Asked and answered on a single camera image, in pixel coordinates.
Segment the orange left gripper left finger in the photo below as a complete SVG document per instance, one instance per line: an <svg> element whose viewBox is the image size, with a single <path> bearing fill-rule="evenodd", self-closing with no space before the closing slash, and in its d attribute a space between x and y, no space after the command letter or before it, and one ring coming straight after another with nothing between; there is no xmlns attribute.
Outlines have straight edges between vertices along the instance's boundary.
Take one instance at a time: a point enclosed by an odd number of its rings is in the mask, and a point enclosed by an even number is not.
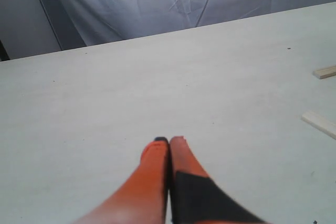
<svg viewBox="0 0 336 224"><path fill-rule="evenodd" d="M124 184L75 223L165 223L168 176L169 143L157 137Z"/></svg>

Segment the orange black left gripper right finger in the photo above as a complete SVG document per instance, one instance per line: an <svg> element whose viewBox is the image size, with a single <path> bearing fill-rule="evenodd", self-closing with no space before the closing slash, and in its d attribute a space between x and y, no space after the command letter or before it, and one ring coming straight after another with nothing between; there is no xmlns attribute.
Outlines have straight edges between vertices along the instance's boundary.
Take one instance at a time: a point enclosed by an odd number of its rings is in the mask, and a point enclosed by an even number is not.
<svg viewBox="0 0 336 224"><path fill-rule="evenodd" d="M182 136L170 140L173 223L265 223L224 193Z"/></svg>

